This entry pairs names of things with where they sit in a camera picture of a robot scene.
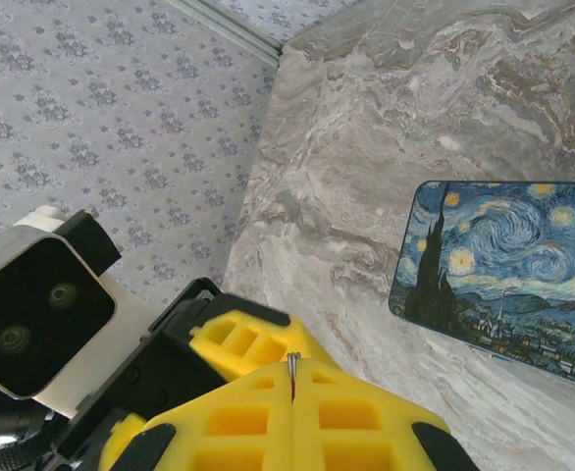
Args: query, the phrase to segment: wallpaper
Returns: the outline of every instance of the wallpaper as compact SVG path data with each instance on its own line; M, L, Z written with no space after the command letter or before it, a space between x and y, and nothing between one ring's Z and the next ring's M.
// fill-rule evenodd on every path
M140 296L219 284L274 72L162 2L0 1L0 231L94 207Z
M307 27L359 0L216 0L261 28L266 34L286 42Z

